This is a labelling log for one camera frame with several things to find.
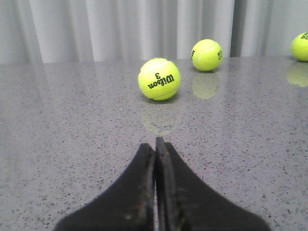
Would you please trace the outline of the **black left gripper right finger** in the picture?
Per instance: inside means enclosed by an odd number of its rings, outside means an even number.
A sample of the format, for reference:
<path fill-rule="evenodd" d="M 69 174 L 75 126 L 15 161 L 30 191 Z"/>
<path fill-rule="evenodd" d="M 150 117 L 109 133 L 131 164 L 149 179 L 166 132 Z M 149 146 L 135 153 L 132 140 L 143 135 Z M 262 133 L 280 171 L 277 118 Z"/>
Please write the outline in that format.
<path fill-rule="evenodd" d="M 174 146 L 156 139 L 156 191 L 161 231 L 269 231 L 259 216 L 204 183 Z"/>

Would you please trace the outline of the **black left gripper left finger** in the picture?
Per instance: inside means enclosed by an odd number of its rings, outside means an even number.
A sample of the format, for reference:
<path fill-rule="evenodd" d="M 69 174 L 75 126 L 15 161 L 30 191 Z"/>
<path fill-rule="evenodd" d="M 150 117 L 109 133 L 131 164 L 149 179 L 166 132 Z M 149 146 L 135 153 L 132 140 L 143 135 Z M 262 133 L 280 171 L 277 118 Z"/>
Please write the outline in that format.
<path fill-rule="evenodd" d="M 120 177 L 99 197 L 66 216 L 57 231 L 152 231 L 155 152 L 139 146 Z"/>

